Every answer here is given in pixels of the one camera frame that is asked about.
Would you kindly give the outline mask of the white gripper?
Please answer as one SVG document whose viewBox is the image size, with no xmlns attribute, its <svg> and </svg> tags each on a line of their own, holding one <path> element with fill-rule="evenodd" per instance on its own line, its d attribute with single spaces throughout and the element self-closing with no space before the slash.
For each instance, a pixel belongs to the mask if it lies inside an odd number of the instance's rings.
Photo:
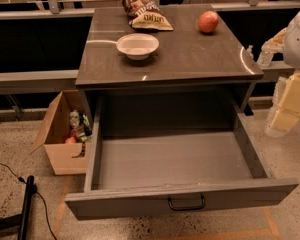
<svg viewBox="0 0 300 240">
<path fill-rule="evenodd" d="M 267 40 L 261 47 L 257 64 L 267 67 L 276 53 L 283 52 L 286 28 Z M 300 120 L 300 71 L 289 78 L 280 77 L 273 94 L 265 133 L 273 138 L 282 137 L 292 130 Z"/>
</svg>

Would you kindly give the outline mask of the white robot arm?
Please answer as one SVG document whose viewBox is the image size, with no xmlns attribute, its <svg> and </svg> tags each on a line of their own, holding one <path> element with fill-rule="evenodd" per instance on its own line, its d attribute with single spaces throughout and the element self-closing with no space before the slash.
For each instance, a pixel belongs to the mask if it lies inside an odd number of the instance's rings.
<svg viewBox="0 0 300 240">
<path fill-rule="evenodd" d="M 275 53 L 282 53 L 284 63 L 295 69 L 288 79 L 278 79 L 267 118 L 265 133 L 278 138 L 300 120 L 300 11 L 286 28 L 263 44 L 258 64 L 268 65 Z"/>
</svg>

